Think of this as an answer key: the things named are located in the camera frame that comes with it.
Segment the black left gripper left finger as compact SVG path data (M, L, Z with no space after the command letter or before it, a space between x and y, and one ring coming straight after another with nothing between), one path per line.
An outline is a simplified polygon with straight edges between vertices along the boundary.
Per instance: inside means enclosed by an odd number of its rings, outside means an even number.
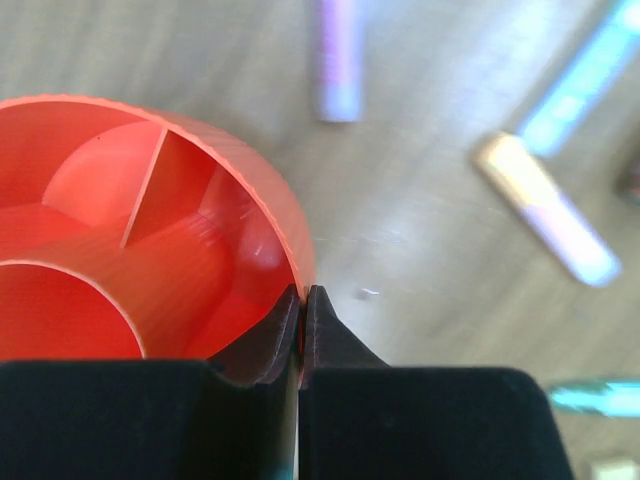
M214 355L216 374L241 387L274 382L297 350L299 317L300 298L290 285L262 320Z

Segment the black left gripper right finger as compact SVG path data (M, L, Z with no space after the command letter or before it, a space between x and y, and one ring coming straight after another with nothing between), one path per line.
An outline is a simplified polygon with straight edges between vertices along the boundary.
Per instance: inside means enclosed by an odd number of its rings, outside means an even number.
M302 389L316 370L388 367L339 319L324 286L311 287L302 327Z

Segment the orange round desk organizer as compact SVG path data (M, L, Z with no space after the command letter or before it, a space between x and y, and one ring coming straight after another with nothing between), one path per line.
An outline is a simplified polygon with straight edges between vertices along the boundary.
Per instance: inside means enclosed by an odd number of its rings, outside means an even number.
M315 280L310 230L254 149L102 98L1 104L1 356L207 358Z

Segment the orange pink highlighter pen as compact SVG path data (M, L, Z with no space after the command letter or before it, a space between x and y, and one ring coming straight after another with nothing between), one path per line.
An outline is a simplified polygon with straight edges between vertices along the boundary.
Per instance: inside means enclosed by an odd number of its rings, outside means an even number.
M579 282L609 285L622 272L616 254L516 136L489 136L473 164Z

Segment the purple highlighter pen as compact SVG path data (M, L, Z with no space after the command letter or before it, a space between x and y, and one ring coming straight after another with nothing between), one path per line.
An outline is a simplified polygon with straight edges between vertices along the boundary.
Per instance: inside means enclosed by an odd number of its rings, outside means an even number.
M313 5L317 115L325 122L357 122L363 112L363 3L322 0Z

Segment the green blue highlighter pen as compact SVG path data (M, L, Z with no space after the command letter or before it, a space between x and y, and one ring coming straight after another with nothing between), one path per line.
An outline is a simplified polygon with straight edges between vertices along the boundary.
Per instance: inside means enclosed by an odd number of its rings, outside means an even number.
M639 51L639 2L616 1L518 125L525 149L555 155Z

